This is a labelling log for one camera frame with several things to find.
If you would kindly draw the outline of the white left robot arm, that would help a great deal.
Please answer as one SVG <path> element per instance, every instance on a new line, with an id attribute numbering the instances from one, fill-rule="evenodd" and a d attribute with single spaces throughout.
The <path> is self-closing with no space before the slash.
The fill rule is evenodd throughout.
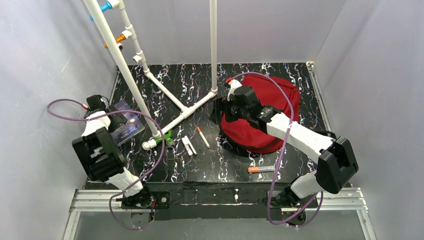
<path id="1" fill-rule="evenodd" d="M 126 167 L 119 145 L 144 129 L 133 113 L 117 113 L 127 106 L 107 106 L 99 94 L 86 99 L 87 120 L 82 135 L 72 141 L 72 147 L 91 181 L 112 184 L 123 191 L 122 204 L 127 208 L 148 208 L 153 196 L 144 183 L 138 181 Z"/>

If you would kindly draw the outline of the dark purple book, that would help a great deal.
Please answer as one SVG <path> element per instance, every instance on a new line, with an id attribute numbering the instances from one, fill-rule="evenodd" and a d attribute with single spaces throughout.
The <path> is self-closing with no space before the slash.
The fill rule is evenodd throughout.
<path id="1" fill-rule="evenodd" d="M 109 130 L 111 131 L 113 140 L 120 146 L 142 132 L 145 128 L 137 114 L 124 112 L 112 116 Z"/>

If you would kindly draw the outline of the red student backpack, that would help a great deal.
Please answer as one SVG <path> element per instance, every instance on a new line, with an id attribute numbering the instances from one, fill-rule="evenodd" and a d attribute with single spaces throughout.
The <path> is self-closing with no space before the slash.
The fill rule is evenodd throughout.
<path id="1" fill-rule="evenodd" d="M 289 144 L 318 156 L 336 139 L 331 131 L 316 131 L 297 122 L 300 94 L 276 77 L 247 75 L 229 78 L 227 96 L 214 99 L 210 119 L 232 144 L 255 154 L 269 154 Z"/>

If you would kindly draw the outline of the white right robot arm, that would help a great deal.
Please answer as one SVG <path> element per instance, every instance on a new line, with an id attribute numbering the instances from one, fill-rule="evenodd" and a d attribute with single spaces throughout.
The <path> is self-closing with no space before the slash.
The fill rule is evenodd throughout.
<path id="1" fill-rule="evenodd" d="M 215 98 L 210 118 L 215 123 L 246 120 L 254 129 L 283 140 L 316 163 L 315 171 L 297 177 L 272 197 L 275 203 L 295 206 L 304 198 L 321 191 L 338 194 L 359 171 L 351 142 L 347 138 L 319 134 L 290 120 L 277 108 L 262 105 L 250 86 L 233 87 L 227 97 Z"/>

